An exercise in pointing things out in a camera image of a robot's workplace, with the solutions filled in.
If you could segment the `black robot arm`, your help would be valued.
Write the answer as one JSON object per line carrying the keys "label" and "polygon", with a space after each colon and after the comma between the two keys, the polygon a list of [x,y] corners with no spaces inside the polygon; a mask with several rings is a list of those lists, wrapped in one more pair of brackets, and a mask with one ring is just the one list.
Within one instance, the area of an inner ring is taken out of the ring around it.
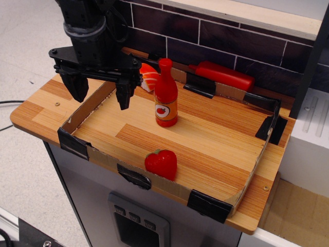
{"label": "black robot arm", "polygon": [[49,51],[56,73],[78,102],[83,102],[87,95],[89,78],[115,83],[120,108],[127,109],[135,88],[141,85],[141,62],[121,50],[129,27],[115,8],[115,1],[58,4],[72,45]]}

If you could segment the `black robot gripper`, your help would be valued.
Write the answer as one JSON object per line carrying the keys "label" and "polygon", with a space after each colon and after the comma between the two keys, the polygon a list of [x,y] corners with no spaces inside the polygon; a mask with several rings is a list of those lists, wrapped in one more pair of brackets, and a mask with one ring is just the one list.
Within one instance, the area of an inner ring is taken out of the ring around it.
{"label": "black robot gripper", "polygon": [[49,56],[56,61],[57,72],[67,69],[68,74],[76,74],[60,74],[72,97],[77,102],[84,101],[89,89],[86,77],[117,81],[116,97],[120,108],[128,109],[133,89],[141,85],[141,62],[121,51],[111,36],[105,17],[90,27],[86,26],[85,20],[78,25],[64,22],[63,27],[72,46],[53,48]]}

